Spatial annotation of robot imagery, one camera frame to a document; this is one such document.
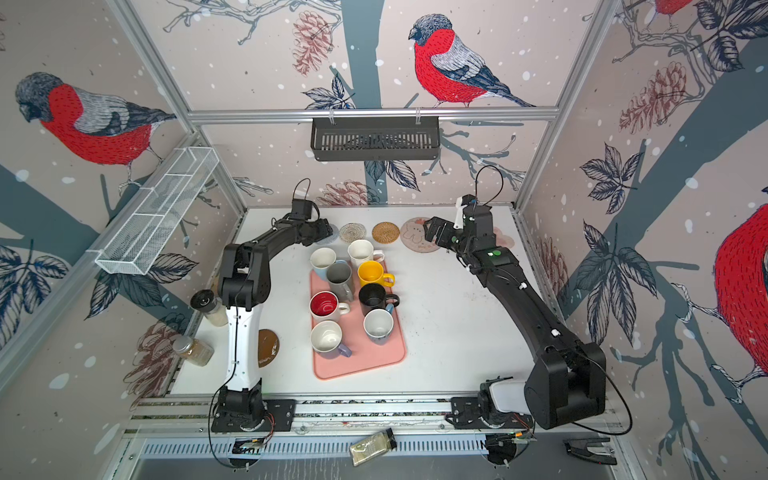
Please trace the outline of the pink flower shaped coaster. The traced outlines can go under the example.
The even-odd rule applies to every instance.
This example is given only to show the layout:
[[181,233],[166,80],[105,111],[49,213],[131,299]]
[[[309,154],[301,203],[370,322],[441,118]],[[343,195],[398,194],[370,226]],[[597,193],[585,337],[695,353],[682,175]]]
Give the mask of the pink flower shaped coaster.
[[506,235],[497,227],[495,227],[493,231],[496,237],[496,244],[499,247],[503,247],[511,250],[515,246],[515,241],[511,236]]

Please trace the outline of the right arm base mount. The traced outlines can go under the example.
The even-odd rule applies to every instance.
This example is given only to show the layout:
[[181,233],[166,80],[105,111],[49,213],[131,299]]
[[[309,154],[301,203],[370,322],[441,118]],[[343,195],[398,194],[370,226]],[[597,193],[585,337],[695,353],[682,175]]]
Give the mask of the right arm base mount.
[[523,380],[513,377],[483,382],[474,397],[453,397],[445,421],[456,430],[511,429],[512,433],[485,437],[487,460],[508,466],[521,456],[534,439],[536,423],[524,398]]

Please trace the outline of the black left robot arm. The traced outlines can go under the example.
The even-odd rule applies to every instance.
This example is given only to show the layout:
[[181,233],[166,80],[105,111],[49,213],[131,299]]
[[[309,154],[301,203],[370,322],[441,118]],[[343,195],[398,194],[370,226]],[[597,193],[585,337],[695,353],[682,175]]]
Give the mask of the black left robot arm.
[[264,234],[230,244],[222,255],[219,297],[228,320],[228,365],[224,387],[250,392],[261,383],[258,364],[260,317],[271,293],[270,261],[293,245],[311,246],[332,235],[328,220],[289,215]]

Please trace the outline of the round bunny print coaster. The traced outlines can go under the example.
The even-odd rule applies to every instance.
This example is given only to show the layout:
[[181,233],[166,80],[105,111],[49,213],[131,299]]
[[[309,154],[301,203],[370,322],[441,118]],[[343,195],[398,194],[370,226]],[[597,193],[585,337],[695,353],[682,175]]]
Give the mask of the round bunny print coaster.
[[427,220],[427,217],[414,217],[400,227],[400,240],[416,253],[426,254],[440,249],[434,242],[426,240],[424,224]]

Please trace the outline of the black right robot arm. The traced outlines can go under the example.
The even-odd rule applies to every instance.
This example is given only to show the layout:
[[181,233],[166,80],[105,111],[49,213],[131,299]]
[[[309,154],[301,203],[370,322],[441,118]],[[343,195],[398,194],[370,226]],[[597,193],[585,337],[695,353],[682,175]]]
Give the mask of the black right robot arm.
[[518,258],[496,243],[491,208],[471,202],[455,221],[426,220],[424,232],[427,241],[454,252],[500,302],[532,354],[534,366],[525,380],[489,384],[492,409],[529,414],[544,429],[603,414],[603,351],[594,342],[582,342],[557,318],[531,286]]

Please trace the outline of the dark brown glossy coaster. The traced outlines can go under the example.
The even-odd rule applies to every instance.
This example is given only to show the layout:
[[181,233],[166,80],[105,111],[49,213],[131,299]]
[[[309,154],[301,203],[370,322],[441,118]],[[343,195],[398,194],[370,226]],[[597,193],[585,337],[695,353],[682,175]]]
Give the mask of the dark brown glossy coaster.
[[270,329],[260,329],[258,335],[258,365],[268,366],[277,357],[280,349],[278,335]]

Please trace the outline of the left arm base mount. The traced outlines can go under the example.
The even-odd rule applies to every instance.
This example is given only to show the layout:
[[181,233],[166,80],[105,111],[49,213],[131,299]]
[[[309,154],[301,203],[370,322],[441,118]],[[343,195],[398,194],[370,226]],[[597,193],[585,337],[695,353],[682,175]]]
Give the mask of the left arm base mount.
[[259,447],[267,446],[276,433],[291,430],[297,401],[278,398],[265,400],[262,381],[250,390],[230,389],[227,383],[212,395],[207,414],[207,438],[213,459],[221,466],[233,470],[246,469],[250,464],[244,460],[232,463],[227,453],[219,454],[213,444],[214,433],[263,433],[257,439]]

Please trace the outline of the multicolour zigzag woven coaster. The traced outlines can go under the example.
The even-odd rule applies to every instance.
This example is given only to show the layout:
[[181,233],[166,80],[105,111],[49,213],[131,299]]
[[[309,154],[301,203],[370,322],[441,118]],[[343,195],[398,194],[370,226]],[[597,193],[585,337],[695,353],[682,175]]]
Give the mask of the multicolour zigzag woven coaster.
[[339,237],[343,242],[351,244],[354,241],[364,239],[366,233],[367,230],[363,224],[350,222],[340,228]]

